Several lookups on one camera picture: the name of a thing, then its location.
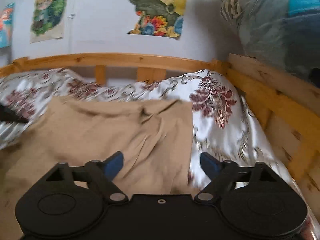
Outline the tan large garment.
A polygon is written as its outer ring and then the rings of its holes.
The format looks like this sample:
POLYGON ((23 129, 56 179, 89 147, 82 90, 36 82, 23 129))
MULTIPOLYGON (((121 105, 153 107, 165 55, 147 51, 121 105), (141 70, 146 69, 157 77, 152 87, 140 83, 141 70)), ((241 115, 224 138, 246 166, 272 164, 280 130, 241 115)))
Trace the tan large garment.
POLYGON ((193 117, 182 100, 133 102, 51 99, 46 112, 1 150, 1 239, 22 232, 17 201, 57 163, 82 166, 115 152, 115 184, 126 194, 189 193, 193 117))

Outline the floral satin bedspread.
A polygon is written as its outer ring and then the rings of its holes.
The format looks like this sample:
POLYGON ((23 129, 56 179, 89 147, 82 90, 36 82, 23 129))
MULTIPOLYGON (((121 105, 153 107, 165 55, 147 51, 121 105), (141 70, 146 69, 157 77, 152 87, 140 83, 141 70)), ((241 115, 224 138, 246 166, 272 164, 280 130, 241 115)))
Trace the floral satin bedspread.
POLYGON ((1 78, 1 239, 319 239, 245 98, 211 70, 105 87, 1 78))

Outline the orange-haired girl drawing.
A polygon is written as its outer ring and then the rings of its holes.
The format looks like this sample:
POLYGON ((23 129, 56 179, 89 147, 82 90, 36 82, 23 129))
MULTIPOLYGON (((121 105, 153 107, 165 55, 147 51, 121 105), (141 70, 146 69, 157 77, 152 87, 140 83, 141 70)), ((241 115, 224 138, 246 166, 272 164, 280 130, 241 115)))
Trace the orange-haired girl drawing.
POLYGON ((5 48, 11 45, 14 7, 15 3, 10 3, 1 12, 0 48, 5 48))

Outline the blond child drawing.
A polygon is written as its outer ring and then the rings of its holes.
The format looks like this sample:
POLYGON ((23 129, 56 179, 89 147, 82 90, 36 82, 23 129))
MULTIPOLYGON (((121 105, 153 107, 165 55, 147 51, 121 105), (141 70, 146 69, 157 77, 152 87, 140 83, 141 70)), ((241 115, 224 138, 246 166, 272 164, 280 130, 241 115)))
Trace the blond child drawing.
POLYGON ((30 42, 62 39, 67 0, 35 0, 30 42))

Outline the plastic bag of bedding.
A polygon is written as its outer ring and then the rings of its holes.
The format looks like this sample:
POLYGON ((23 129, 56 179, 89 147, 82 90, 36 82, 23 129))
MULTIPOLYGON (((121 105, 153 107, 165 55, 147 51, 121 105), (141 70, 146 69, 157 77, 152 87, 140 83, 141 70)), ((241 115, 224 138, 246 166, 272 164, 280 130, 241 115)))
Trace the plastic bag of bedding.
POLYGON ((319 86, 319 0, 221 0, 247 56, 319 86))

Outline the landscape flower drawing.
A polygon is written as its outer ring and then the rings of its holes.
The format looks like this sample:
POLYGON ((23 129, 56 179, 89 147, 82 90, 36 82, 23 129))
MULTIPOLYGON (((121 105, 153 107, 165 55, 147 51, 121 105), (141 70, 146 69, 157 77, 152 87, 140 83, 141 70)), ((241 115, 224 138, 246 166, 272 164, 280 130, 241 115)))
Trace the landscape flower drawing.
POLYGON ((180 38, 187 0, 129 0, 139 17, 132 35, 180 38))

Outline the wooden bed frame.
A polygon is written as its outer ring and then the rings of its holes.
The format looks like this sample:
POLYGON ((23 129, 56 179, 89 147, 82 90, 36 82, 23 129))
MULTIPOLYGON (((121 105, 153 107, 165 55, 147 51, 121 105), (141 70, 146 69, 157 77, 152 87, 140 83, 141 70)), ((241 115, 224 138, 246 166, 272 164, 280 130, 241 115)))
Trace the wooden bed frame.
POLYGON ((238 70, 251 59, 233 56, 213 63, 138 54, 87 53, 21 58, 1 68, 1 103, 29 120, 1 123, 1 150, 11 145, 47 110, 52 98, 133 102, 182 100, 191 103, 193 144, 189 193, 210 179, 200 154, 252 167, 265 162, 295 191, 319 152, 319 107, 288 90, 270 87, 238 70))

